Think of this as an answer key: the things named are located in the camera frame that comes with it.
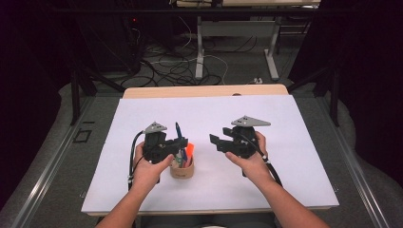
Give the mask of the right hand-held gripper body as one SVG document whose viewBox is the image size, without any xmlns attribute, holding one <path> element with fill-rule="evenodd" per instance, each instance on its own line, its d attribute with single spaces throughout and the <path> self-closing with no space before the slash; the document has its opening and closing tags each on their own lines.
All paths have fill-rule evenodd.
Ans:
<svg viewBox="0 0 403 228">
<path fill-rule="evenodd" d="M 247 159 L 258 152 L 266 159 L 266 156 L 259 147 L 255 126 L 270 126 L 271 124 L 256 118 L 243 116 L 234 120 L 232 125 L 234 127 L 230 130 L 230 136 L 233 138 L 233 143 L 235 145 L 244 145 L 246 147 L 244 152 L 236 152 L 236 155 Z"/>
</svg>

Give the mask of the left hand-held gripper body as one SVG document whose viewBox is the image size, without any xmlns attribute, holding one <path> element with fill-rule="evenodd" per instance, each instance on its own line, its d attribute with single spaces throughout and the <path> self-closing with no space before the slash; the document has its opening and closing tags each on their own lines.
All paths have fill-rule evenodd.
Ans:
<svg viewBox="0 0 403 228">
<path fill-rule="evenodd" d="M 177 139 L 168 140 L 166 127 L 159 123 L 152 123 L 144 130 L 144 158 L 153 164 L 162 162 L 169 154 L 175 155 L 175 148 L 179 147 Z"/>
</svg>

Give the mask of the orange highlighter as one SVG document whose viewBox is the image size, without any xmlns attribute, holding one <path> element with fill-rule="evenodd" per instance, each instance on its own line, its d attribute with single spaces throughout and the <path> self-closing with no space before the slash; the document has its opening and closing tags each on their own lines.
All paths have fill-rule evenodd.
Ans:
<svg viewBox="0 0 403 228">
<path fill-rule="evenodd" d="M 187 145 L 185 152 L 186 152 L 186 156 L 187 156 L 186 166 L 189 166 L 191 164 L 191 160 L 193 158 L 194 144 L 190 142 Z"/>
</svg>

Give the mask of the blue pen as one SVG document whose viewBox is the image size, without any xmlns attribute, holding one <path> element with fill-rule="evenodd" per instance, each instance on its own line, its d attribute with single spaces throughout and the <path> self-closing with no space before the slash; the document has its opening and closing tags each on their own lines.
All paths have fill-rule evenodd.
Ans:
<svg viewBox="0 0 403 228">
<path fill-rule="evenodd" d="M 175 128 L 176 128 L 176 132 L 177 132 L 178 138 L 184 138 L 184 136 L 182 135 L 182 130 L 181 130 L 180 125 L 179 125 L 178 123 L 175 123 Z M 187 160 L 186 153 L 185 153 L 185 154 L 179 154 L 178 157 L 179 157 L 180 159 L 185 159 L 185 160 Z"/>
</svg>

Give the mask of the tan pen holder cup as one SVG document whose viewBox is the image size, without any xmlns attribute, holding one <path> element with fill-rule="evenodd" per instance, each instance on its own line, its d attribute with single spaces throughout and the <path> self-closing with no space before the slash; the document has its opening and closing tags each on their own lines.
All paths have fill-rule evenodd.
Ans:
<svg viewBox="0 0 403 228">
<path fill-rule="evenodd" d="M 174 159 L 170 165 L 170 175 L 174 179 L 190 179 L 194 175 L 194 160 L 188 159 L 184 167 L 180 167 L 181 159 Z"/>
</svg>

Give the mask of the person's right hand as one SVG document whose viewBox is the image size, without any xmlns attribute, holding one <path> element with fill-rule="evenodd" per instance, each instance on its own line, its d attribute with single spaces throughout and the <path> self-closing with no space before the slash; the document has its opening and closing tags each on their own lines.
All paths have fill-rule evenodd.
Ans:
<svg viewBox="0 0 403 228">
<path fill-rule="evenodd" d="M 226 152 L 225 156 L 233 164 L 240 167 L 245 176 L 257 187 L 264 185 L 267 181 L 273 181 L 269 168 L 259 152 L 248 159 L 237 157 L 231 152 Z"/>
</svg>

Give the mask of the person's left hand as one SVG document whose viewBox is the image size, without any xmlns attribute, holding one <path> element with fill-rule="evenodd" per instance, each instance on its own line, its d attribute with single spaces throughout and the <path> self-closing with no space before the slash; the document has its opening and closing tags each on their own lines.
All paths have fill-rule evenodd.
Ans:
<svg viewBox="0 0 403 228">
<path fill-rule="evenodd" d="M 157 184 L 161 173 L 171 165 L 173 155 L 168 155 L 164 160 L 153 164 L 143 158 L 144 142 L 135 147 L 134 171 L 132 189 L 149 192 Z"/>
</svg>

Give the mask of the wooden table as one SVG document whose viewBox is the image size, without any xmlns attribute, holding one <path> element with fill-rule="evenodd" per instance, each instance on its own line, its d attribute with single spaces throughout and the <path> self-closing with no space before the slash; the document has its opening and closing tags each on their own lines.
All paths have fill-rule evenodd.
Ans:
<svg viewBox="0 0 403 228">
<path fill-rule="evenodd" d="M 128 191 L 131 147 L 144 140 L 143 130 L 156 122 L 166 127 L 167 138 L 183 135 L 195 144 L 196 168 L 192 178 L 174 179 L 163 171 L 161 182 L 141 206 L 143 215 L 207 213 L 263 207 L 257 189 L 209 141 L 221 127 L 240 116 L 271 125 L 263 133 L 274 140 L 272 156 L 286 149 L 286 134 L 303 136 L 306 127 L 294 98 L 284 85 L 203 85 L 129 88 L 119 101 L 82 210 L 91 216 L 109 213 Z"/>
</svg>

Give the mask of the white table mat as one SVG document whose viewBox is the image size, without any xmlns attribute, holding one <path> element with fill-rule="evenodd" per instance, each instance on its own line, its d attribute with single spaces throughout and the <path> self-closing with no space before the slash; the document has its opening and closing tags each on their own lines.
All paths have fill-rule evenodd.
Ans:
<svg viewBox="0 0 403 228">
<path fill-rule="evenodd" d="M 311 140 L 295 99 L 290 95 L 122 99 L 84 200 L 83 212 L 108 213 L 128 190 L 130 149 L 142 130 L 157 122 L 168 138 L 183 134 L 195 149 L 192 178 L 161 174 L 140 209 L 141 214 L 213 213 L 269 210 L 259 189 L 209 140 L 243 116 L 263 120 L 269 160 L 283 187 L 312 209 L 338 204 L 336 194 Z"/>
</svg>

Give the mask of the white-legged desk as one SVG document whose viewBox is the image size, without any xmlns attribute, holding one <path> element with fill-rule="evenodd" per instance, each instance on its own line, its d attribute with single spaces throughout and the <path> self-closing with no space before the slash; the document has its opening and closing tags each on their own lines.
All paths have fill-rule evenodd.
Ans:
<svg viewBox="0 0 403 228">
<path fill-rule="evenodd" d="M 178 7 L 201 9 L 234 9 L 234 10 L 313 10 L 318 7 L 321 0 L 173 0 Z M 201 79 L 203 74 L 204 37 L 218 36 L 255 36 L 270 39 L 270 46 L 264 51 L 264 56 L 271 78 L 279 79 L 274 61 L 274 52 L 279 37 L 282 16 L 274 16 L 269 21 L 222 21 L 209 22 L 197 17 L 198 55 L 196 63 L 196 78 Z"/>
</svg>

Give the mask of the black metal stand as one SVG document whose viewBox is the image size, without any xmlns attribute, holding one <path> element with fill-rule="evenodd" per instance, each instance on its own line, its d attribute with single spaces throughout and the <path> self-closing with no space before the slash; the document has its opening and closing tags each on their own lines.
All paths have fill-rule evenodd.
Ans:
<svg viewBox="0 0 403 228">
<path fill-rule="evenodd" d="M 124 92 L 125 88 L 118 85 L 107 77 L 95 72 L 88 66 L 74 64 L 70 69 L 71 101 L 72 101 L 72 119 L 71 125 L 75 125 L 81 116 L 80 90 L 83 90 L 87 96 L 95 96 L 98 92 L 93 80 L 100 81 L 118 92 Z"/>
<path fill-rule="evenodd" d="M 304 86 L 307 83 L 322 78 L 322 83 L 317 84 L 315 87 L 315 95 L 324 96 L 327 90 L 330 91 L 330 104 L 329 104 L 329 116 L 333 121 L 335 126 L 339 126 L 338 123 L 338 95 L 339 95 L 339 68 L 337 66 L 327 66 L 322 67 L 307 77 L 303 78 L 299 82 L 292 83 L 287 87 L 288 92 L 292 92 L 299 88 L 300 86 Z"/>
</svg>

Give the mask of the black equipment cabinet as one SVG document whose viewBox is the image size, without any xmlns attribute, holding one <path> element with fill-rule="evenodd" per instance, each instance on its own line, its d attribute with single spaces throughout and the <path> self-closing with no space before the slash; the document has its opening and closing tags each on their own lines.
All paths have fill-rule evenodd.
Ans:
<svg viewBox="0 0 403 228">
<path fill-rule="evenodd" d="M 140 60 L 121 17 L 80 16 L 77 18 L 92 60 L 101 73 L 136 74 Z"/>
</svg>

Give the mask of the metal floor rail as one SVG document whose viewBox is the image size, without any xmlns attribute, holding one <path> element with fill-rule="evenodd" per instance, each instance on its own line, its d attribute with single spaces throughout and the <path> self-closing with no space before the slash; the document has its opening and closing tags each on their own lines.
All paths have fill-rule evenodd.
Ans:
<svg viewBox="0 0 403 228">
<path fill-rule="evenodd" d="M 95 98 L 85 98 L 82 116 L 69 123 L 63 109 L 33 161 L 14 200 L 20 204 L 5 228 L 92 228 L 97 219 L 82 206 L 100 154 L 102 128 Z"/>
<path fill-rule="evenodd" d="M 374 192 L 367 182 L 364 172 L 356 159 L 351 146 L 348 145 L 340 127 L 336 126 L 334 121 L 331 119 L 330 107 L 328 106 L 326 99 L 317 98 L 317 103 L 320 106 L 321 112 L 325 116 L 326 121 L 336 135 L 336 139 L 341 146 L 341 157 L 343 158 L 350 177 L 355 184 L 355 189 L 357 190 L 357 193 L 366 208 L 367 214 L 371 218 L 374 228 L 391 228 L 389 222 L 380 209 L 377 200 L 375 199 Z"/>
</svg>

